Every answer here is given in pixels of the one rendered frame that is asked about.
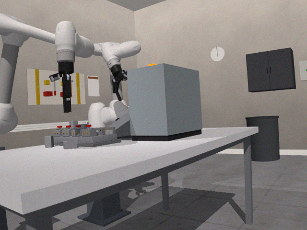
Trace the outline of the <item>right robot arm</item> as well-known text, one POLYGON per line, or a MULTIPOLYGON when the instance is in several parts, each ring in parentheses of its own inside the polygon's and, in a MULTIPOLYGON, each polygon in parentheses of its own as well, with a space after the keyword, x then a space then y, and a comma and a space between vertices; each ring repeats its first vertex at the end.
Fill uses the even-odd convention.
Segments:
POLYGON ((19 18, 0 13, 0 35, 3 42, 0 60, 0 134, 8 133, 18 124, 11 103, 16 63, 21 47, 29 37, 55 44, 57 62, 75 62, 75 56, 88 58, 94 53, 93 43, 76 33, 72 22, 57 24, 55 34, 28 25, 19 18))

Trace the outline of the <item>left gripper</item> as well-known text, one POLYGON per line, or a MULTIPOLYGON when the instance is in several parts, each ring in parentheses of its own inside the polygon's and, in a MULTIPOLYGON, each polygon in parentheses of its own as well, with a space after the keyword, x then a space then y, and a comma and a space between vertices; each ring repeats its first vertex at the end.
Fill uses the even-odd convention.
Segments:
POLYGON ((118 88, 119 88, 120 81, 122 81, 123 79, 127 80, 127 77, 124 76, 124 74, 127 75, 127 71, 122 70, 120 65, 115 65, 111 68, 111 72, 114 76, 114 79, 112 80, 113 93, 117 95, 117 98, 119 101, 122 101, 121 96, 118 92, 118 88))

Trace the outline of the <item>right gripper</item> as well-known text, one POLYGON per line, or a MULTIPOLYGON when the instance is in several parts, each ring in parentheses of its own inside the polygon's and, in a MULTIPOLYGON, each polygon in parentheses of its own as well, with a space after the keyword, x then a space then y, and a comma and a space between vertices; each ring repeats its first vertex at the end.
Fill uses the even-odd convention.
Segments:
POLYGON ((63 90, 63 109, 64 113, 71 112, 71 76, 74 73, 74 63, 69 61, 59 62, 59 73, 63 74, 62 77, 62 90, 63 90))

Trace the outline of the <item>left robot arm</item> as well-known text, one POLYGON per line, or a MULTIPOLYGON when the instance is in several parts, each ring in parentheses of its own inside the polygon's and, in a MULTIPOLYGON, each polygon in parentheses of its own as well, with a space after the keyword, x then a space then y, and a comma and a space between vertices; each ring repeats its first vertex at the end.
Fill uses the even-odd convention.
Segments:
POLYGON ((95 56, 102 56, 108 65, 110 71, 110 83, 111 83, 111 96, 112 101, 109 107, 105 107, 103 103, 93 103, 89 108, 88 124, 91 127, 106 127, 115 122, 117 118, 121 118, 127 112, 129 112, 129 106, 123 100, 122 96, 122 84, 120 81, 118 92, 122 101, 119 101, 116 94, 114 94, 112 88, 112 80, 114 76, 111 72, 111 68, 115 65, 120 65, 122 58, 127 58, 138 54, 141 50, 141 45, 138 41, 127 41, 123 43, 98 43, 94 44, 95 56))

